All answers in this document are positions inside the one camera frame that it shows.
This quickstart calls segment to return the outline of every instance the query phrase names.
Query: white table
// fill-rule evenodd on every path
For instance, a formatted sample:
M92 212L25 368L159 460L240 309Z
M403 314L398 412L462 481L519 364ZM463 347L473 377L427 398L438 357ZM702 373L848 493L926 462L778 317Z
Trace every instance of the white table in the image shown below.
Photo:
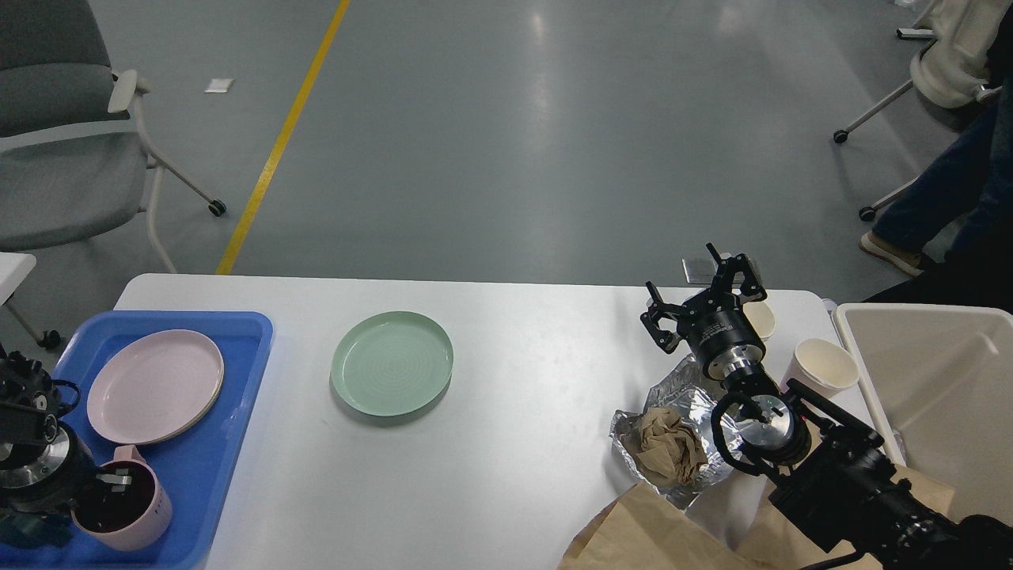
M0 305L7 303L34 266L35 256L30 253L0 251Z
M682 302L693 290L663 290ZM256 311L275 343L209 568L555 568L573 535L632 479L609 420L639 410L686 354L656 349L637 288L142 274L118 310ZM772 292L779 380L811 337L837 342L815 296ZM442 401L410 422L332 396L334 349L387 311L426 315L454 344ZM856 388L835 401L869 421ZM735 542L763 481L734 477L692 516Z

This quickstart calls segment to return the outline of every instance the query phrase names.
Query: small white box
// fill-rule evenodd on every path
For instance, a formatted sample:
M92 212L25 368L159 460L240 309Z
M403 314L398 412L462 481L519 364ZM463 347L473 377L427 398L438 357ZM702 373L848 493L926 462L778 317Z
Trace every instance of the small white box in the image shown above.
M206 88L204 90L204 92L206 92L206 93L228 93L229 92L229 88L232 87L232 82L233 81L235 81L235 79L232 79L231 77L230 78L212 79L211 82L208 83L208 88Z

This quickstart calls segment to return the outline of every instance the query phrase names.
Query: pink mug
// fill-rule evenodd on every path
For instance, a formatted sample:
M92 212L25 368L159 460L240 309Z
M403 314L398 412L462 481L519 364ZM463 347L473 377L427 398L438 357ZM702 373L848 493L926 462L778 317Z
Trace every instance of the pink mug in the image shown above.
M157 541L172 519L172 502L137 445L116 447L112 461L100 469L112 480L129 475L131 483L120 490L120 496L112 492L82 499L71 511L74 524L123 552L140 550Z

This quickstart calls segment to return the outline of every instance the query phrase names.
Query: blue tray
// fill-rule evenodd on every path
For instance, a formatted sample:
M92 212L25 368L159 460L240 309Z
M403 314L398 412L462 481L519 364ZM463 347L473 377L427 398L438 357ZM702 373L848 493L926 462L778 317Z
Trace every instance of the blue tray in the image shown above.
M168 531L150 547L125 553L71 526L74 538L63 548L19 550L0 545L0 566L182 569L191 568L208 552L270 352L270 321L258 313L103 313L78 329L52 377L80 386L81 405L63 421L81 436L96 464L110 461L115 444L88 423L85 403L91 383L124 347L169 329L197 331L215 341L225 359L225 380L218 400L193 427L167 441L140 446L172 499Z

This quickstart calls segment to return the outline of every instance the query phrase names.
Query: aluminum foil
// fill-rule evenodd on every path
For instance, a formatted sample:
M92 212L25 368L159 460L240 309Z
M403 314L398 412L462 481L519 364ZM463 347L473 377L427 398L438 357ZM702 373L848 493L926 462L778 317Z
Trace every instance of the aluminum foil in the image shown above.
M612 416L609 434L612 436L613 446L622 457L626 467L634 477L650 485L659 495L680 509L688 508L700 493L724 481L734 471L717 453L710 430L710 411L714 409L723 392L717 383L703 376L700 365L690 355L684 358L664 381L647 392L647 400L640 413L616 410ZM683 423L690 426L700 437L700 443L707 457L707 465L700 468L700 473L691 484L668 488L651 484L637 469L636 460L623 445L624 441L627 443L639 441L639 421L648 408L672 408L683 418ZM738 429L728 416L721 419L721 425L728 449L732 451L732 457L739 459L742 454L737 447L742 443L742 438Z

